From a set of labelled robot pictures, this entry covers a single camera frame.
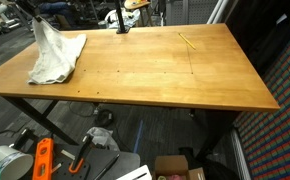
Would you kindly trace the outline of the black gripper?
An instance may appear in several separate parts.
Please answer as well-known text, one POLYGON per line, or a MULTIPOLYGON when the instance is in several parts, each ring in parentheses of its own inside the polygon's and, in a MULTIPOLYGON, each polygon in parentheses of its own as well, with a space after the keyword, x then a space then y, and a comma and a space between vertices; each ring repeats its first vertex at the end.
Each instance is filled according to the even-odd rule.
POLYGON ((34 17, 37 22, 41 22, 42 18, 39 16, 39 7, 31 2, 31 0, 15 0, 15 3, 26 13, 34 17))

